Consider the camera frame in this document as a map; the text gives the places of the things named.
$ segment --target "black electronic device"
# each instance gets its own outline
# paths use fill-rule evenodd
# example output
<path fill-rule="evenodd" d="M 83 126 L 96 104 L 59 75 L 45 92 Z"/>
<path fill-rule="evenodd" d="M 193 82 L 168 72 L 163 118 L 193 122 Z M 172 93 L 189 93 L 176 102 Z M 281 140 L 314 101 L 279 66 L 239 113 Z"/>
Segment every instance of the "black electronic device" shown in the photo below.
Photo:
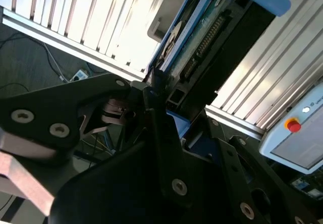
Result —
<path fill-rule="evenodd" d="M 184 15 L 192 15 L 192 6 L 198 0 L 191 1 L 184 8 Z M 194 120 L 205 104 L 212 103 L 216 91 L 273 19 L 273 14 L 251 0 L 211 0 L 163 75 L 167 109 Z M 183 24 L 178 21 L 156 68 L 172 56 L 170 51 L 181 36 Z"/>

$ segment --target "aluminum profile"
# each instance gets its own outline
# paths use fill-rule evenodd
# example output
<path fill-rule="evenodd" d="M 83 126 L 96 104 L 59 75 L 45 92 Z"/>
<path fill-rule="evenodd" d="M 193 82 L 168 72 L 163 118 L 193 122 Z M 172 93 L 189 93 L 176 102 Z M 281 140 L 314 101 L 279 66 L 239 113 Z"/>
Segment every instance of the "aluminum profile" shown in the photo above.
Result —
<path fill-rule="evenodd" d="M 120 74 L 129 72 L 129 79 L 142 79 L 142 69 L 146 68 L 153 54 L 157 42 L 147 36 L 147 27 L 150 26 L 163 0 L 0 0 L 8 13 L 5 16 L 13 16 L 18 22 L 28 23 L 25 28 L 46 28 L 44 30 L 49 37 L 60 40 L 62 44 L 67 43 L 71 48 L 68 52 L 80 55 L 78 49 L 73 52 L 74 42 L 78 48 L 84 50 L 84 56 L 91 54 L 91 58 L 98 57 L 97 65 L 101 65 L 102 58 L 110 62 L 120 64 Z M 13 20 L 6 20 L 12 25 Z M 139 23 L 136 31 L 138 45 L 142 50 L 128 50 L 129 45 L 126 38 L 133 36 L 129 25 Z M 39 38 L 44 38 L 43 30 L 39 31 Z"/>
<path fill-rule="evenodd" d="M 291 0 L 211 106 L 267 130 L 323 74 L 323 0 Z"/>

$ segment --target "hole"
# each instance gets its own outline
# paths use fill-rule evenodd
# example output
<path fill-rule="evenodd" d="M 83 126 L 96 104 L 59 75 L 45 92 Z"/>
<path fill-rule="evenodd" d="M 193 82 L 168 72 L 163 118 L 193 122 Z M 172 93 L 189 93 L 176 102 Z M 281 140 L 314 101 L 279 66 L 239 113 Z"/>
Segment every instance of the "hole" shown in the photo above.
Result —
<path fill-rule="evenodd" d="M 249 0 L 236 0 L 235 2 L 238 4 L 238 6 L 242 8 L 246 8 Z"/>
<path fill-rule="evenodd" d="M 181 191 L 183 190 L 183 185 L 181 183 L 177 183 L 176 187 Z"/>
<path fill-rule="evenodd" d="M 29 116 L 26 113 L 19 113 L 18 114 L 18 118 L 22 118 L 22 119 L 28 119 Z"/>
<path fill-rule="evenodd" d="M 179 103 L 182 99 L 182 97 L 184 96 L 184 92 L 179 90 L 179 89 L 175 89 L 175 91 L 173 92 L 170 100 L 174 103 Z"/>
<path fill-rule="evenodd" d="M 121 80 L 116 80 L 116 83 L 120 86 L 125 86 L 125 83 L 122 82 Z"/>
<path fill-rule="evenodd" d="M 251 211 L 249 210 L 249 208 L 245 207 L 245 208 L 244 208 L 244 210 L 245 210 L 245 212 L 246 212 L 247 214 L 249 214 L 249 215 L 251 214 Z"/>
<path fill-rule="evenodd" d="M 262 189 L 254 189 L 251 192 L 252 200 L 262 215 L 267 215 L 270 212 L 271 202 Z"/>
<path fill-rule="evenodd" d="M 237 172 L 237 171 L 238 171 L 238 169 L 237 169 L 236 167 L 234 167 L 234 166 L 231 166 L 231 168 L 232 168 L 232 170 L 233 170 L 234 172 Z"/>
<path fill-rule="evenodd" d="M 56 127 L 55 131 L 63 133 L 63 132 L 65 132 L 65 129 L 64 129 L 64 127 Z"/>

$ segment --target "black metal bracket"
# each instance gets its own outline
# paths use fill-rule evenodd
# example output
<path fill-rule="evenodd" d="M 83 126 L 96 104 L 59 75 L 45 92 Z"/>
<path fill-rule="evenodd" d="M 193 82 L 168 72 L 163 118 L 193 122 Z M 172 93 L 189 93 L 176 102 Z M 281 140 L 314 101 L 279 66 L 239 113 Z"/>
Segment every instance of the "black metal bracket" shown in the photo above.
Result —
<path fill-rule="evenodd" d="M 31 142 L 25 148 L 33 148 L 34 155 L 24 154 L 22 142 L 2 145 L 2 150 L 43 162 L 65 161 L 86 134 L 85 129 L 107 126 L 100 121 L 100 116 L 96 118 L 101 106 L 110 99 L 124 99 L 129 92 L 126 80 L 105 74 L 1 99 L 0 132 Z"/>
<path fill-rule="evenodd" d="M 215 139 L 215 125 L 208 119 L 211 138 Z M 265 162 L 255 147 L 242 138 L 234 136 L 229 143 L 217 139 L 222 171 L 226 181 L 230 203 L 236 217 L 242 223 L 317 223 L 317 220 L 300 203 L 291 189 L 277 176 Z M 252 171 L 252 180 L 248 183 L 246 166 Z M 262 191 L 268 201 L 268 211 L 263 212 L 262 205 L 253 195 Z"/>
<path fill-rule="evenodd" d="M 238 136 L 232 137 L 229 144 L 235 147 L 241 158 L 253 169 L 254 176 L 249 187 L 262 189 L 269 198 L 272 223 L 318 223 L 254 146 Z"/>
<path fill-rule="evenodd" d="M 146 127 L 154 142 L 161 192 L 166 199 L 189 208 L 193 190 L 174 119 L 166 114 L 164 102 L 152 88 L 144 88 L 143 97 Z"/>

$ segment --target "black cable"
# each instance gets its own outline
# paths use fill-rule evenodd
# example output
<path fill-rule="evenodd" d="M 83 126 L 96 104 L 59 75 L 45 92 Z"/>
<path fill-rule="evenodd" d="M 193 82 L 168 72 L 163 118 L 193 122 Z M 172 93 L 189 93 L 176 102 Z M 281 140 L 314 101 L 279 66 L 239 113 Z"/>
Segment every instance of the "black cable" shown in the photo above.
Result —
<path fill-rule="evenodd" d="M 7 202 L 3 205 L 3 207 L 0 208 L 0 211 L 2 211 L 6 207 L 6 205 L 8 205 L 8 203 L 12 199 L 12 197 L 13 197 L 13 195 L 10 196 L 9 200 L 7 200 Z"/>
<path fill-rule="evenodd" d="M 23 87 L 27 92 L 29 92 L 29 90 L 27 89 L 27 87 L 25 85 L 23 85 L 23 84 L 20 84 L 20 83 L 9 83 L 9 84 L 5 84 L 5 85 L 3 85 L 3 86 L 0 87 L 0 90 L 3 89 L 3 88 L 5 88 L 5 87 L 7 87 L 7 86 L 9 86 L 9 85 L 19 85 L 19 86 Z"/>
<path fill-rule="evenodd" d="M 95 154 L 96 144 L 97 144 L 97 134 L 95 135 L 95 143 L 94 143 L 92 156 L 94 156 Z"/>
<path fill-rule="evenodd" d="M 93 68 L 91 68 L 91 66 L 90 66 L 90 64 L 88 63 L 88 62 L 86 62 L 86 65 L 87 65 L 87 67 L 89 68 L 89 70 L 91 70 L 93 73 L 95 73 L 95 74 L 103 74 L 103 73 L 106 73 L 106 70 L 104 70 L 103 69 L 103 71 L 96 71 L 96 70 L 94 70 Z"/>
<path fill-rule="evenodd" d="M 54 73 L 60 78 L 61 75 L 53 68 L 53 66 L 51 65 L 50 63 L 50 60 L 49 60 L 49 54 L 48 54 L 48 51 L 46 50 L 46 48 L 44 47 L 44 45 L 42 45 L 40 42 L 36 41 L 35 39 L 31 38 L 30 36 L 26 36 L 26 37 L 18 37 L 18 38 L 14 38 L 16 35 L 24 35 L 23 33 L 21 32 L 16 32 L 14 34 L 12 34 L 10 37 L 8 37 L 6 40 L 3 41 L 3 43 L 0 45 L 0 50 L 2 49 L 2 47 L 8 42 L 8 41 L 12 41 L 12 40 L 18 40 L 18 39 L 22 39 L 22 38 L 28 38 L 29 40 L 33 41 L 34 43 L 38 44 L 39 46 L 41 46 L 45 52 L 46 52 L 46 55 L 47 55 L 47 62 L 50 66 L 50 68 L 54 71 Z"/>

